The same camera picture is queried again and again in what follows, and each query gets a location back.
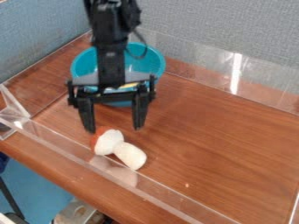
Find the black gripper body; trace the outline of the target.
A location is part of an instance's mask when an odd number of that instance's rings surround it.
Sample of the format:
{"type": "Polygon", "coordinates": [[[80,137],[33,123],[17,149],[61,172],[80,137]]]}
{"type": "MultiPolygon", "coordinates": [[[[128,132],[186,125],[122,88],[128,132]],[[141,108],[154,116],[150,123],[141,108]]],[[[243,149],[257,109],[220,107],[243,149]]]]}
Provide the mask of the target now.
{"type": "Polygon", "coordinates": [[[97,71],[66,81],[68,104],[77,107],[77,99],[88,98],[92,103],[102,103],[114,106],[132,106],[136,93],[148,93],[149,103],[154,98],[156,77],[149,73],[125,70],[125,49],[118,55],[105,58],[105,54],[97,53],[97,71]],[[118,87],[137,82],[134,87],[120,89],[118,87]]]}

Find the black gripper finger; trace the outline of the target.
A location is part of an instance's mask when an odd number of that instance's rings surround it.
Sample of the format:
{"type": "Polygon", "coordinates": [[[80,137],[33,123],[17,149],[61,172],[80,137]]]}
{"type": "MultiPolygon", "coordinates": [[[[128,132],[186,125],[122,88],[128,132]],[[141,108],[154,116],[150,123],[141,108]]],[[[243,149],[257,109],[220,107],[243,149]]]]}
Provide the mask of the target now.
{"type": "Polygon", "coordinates": [[[134,130],[144,127],[148,103],[148,93],[134,93],[132,100],[132,119],[134,130]]]}
{"type": "Polygon", "coordinates": [[[96,132],[94,111],[93,111],[93,103],[90,99],[78,98],[77,106],[78,106],[78,117],[80,117],[84,129],[89,133],[94,133],[96,132]]]}

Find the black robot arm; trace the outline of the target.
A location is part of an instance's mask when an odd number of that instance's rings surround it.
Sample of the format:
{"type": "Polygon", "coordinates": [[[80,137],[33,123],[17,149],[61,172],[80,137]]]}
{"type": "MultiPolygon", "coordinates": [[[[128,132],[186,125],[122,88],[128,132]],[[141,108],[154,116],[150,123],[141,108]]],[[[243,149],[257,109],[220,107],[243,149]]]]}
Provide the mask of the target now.
{"type": "Polygon", "coordinates": [[[96,48],[97,71],[66,81],[68,104],[78,110],[84,129],[93,133],[96,121],[93,105],[129,102],[133,128],[145,124],[148,104],[154,99],[156,76],[128,72],[128,35],[141,24],[141,10],[136,0],[84,0],[96,48]]]}

